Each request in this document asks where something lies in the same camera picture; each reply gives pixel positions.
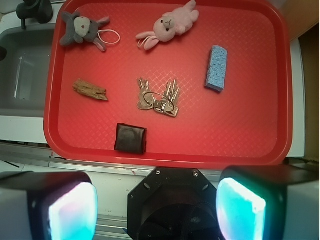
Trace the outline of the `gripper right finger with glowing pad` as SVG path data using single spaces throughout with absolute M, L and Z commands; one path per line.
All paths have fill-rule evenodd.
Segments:
M 226 240 L 318 240 L 319 168 L 229 166 L 218 183 L 216 213 Z

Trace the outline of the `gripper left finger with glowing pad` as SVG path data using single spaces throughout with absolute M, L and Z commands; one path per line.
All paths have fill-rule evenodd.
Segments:
M 98 194 L 82 171 L 0 174 L 2 240 L 92 240 Z

